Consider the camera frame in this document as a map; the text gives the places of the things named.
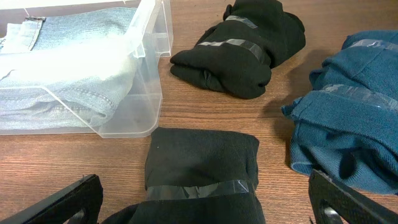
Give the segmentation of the black taped garment bundle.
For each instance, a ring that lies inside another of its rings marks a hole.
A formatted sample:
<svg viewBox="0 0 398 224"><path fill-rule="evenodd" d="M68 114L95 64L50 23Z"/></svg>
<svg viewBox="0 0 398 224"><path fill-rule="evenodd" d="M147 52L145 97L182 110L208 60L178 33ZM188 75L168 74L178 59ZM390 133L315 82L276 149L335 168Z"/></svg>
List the black taped garment bundle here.
<svg viewBox="0 0 398 224"><path fill-rule="evenodd" d="M265 223L255 190L259 140L232 131L157 128L146 199L105 223Z"/></svg>
<svg viewBox="0 0 398 224"><path fill-rule="evenodd" d="M223 21L170 61L170 72L199 88L242 99L263 95L271 70L305 47L305 28L276 0L237 0Z"/></svg>

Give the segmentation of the light blue jeans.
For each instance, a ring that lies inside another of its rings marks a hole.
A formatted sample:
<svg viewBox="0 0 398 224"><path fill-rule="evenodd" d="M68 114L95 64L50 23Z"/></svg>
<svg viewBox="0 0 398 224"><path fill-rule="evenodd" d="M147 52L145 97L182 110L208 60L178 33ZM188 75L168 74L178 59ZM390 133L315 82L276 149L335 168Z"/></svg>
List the light blue jeans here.
<svg viewBox="0 0 398 224"><path fill-rule="evenodd" d="M28 17L1 39L1 129L97 127L141 65L127 30L135 8Z"/></svg>

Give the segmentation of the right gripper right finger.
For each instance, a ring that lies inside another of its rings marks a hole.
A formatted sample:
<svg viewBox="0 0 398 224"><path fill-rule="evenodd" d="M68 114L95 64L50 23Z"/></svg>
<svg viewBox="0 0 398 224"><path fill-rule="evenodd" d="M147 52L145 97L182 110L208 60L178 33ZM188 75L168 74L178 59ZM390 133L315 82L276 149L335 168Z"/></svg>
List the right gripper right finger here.
<svg viewBox="0 0 398 224"><path fill-rule="evenodd" d="M397 223L397 214L319 170L312 170L308 194L321 224Z"/></svg>

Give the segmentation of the blue taped sweater bundle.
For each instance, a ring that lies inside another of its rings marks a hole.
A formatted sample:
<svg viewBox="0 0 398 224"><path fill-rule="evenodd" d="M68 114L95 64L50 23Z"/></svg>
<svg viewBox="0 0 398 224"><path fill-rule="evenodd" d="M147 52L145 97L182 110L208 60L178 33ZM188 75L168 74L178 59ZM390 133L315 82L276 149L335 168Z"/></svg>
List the blue taped sweater bundle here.
<svg viewBox="0 0 398 224"><path fill-rule="evenodd" d="M349 35L309 76L312 90L282 107L294 122L290 166L345 185L397 193L397 31Z"/></svg>

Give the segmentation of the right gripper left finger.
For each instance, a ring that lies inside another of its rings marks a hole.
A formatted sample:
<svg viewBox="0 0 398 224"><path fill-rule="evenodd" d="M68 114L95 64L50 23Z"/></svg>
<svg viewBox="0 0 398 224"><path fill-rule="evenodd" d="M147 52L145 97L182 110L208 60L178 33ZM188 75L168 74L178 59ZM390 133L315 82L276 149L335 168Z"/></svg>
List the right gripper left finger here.
<svg viewBox="0 0 398 224"><path fill-rule="evenodd" d="M102 203L100 178L91 174L2 220L1 224L97 224Z"/></svg>

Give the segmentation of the clear plastic storage container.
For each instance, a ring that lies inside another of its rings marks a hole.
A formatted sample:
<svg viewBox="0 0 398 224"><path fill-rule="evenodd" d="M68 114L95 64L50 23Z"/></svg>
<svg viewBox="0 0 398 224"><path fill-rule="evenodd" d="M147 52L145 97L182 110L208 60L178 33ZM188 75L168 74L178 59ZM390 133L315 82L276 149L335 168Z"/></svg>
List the clear plastic storage container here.
<svg viewBox="0 0 398 224"><path fill-rule="evenodd" d="M97 127L1 129L1 134L96 133L102 138L141 138L153 132L159 123L162 104L159 59L170 56L174 39L168 1L2 1L1 39L6 35L8 24L21 24L28 17L67 16L116 7L136 9L127 30L127 41L141 65L113 117Z"/></svg>

